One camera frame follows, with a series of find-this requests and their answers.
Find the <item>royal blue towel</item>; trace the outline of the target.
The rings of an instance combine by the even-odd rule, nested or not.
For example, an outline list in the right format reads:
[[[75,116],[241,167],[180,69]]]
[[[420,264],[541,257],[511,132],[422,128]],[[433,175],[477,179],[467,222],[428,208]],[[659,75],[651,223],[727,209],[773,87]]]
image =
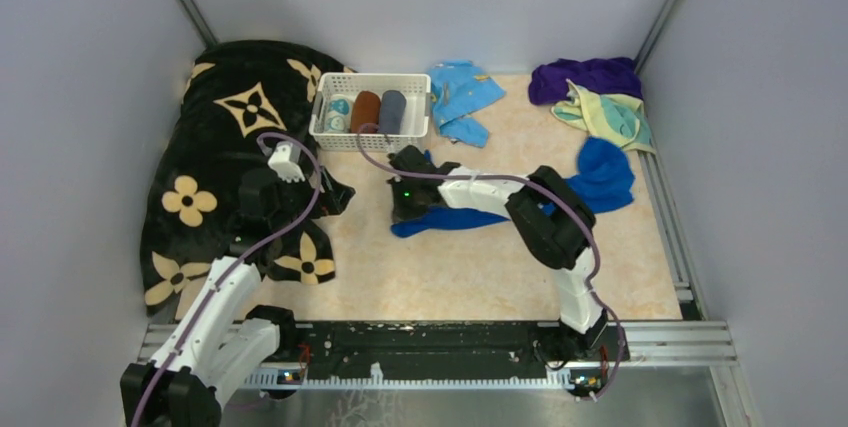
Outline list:
[[[593,213],[612,212],[634,201],[631,188],[635,175],[627,155],[619,147],[607,140],[590,137],[581,147],[576,161],[577,173],[565,182]],[[475,209],[432,206],[409,220],[394,215],[390,231],[399,238],[408,238],[427,230],[469,230],[507,220],[504,216]]]

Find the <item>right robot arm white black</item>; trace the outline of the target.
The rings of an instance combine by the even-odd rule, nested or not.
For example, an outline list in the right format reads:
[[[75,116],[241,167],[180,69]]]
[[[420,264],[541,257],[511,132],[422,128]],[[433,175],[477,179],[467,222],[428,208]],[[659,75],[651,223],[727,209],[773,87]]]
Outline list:
[[[401,238],[427,230],[459,231],[511,223],[530,254],[553,272],[563,345],[576,359],[602,345],[608,310],[593,296],[597,270],[591,238],[596,218],[549,166],[525,177],[479,172],[456,162],[433,164],[407,146],[388,157],[394,178],[392,232]]]

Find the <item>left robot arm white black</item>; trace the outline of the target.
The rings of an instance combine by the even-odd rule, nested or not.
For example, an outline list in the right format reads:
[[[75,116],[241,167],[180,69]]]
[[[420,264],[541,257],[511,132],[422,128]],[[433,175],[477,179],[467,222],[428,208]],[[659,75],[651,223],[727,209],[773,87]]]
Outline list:
[[[317,225],[342,213],[354,189],[319,170],[318,182],[251,166],[181,173],[150,194],[142,232],[145,305],[157,310],[199,281],[200,292],[169,338],[124,371],[131,426],[216,426],[225,404],[266,358],[300,350],[293,313],[253,307],[234,339],[225,335],[265,279],[317,285],[335,277]]]

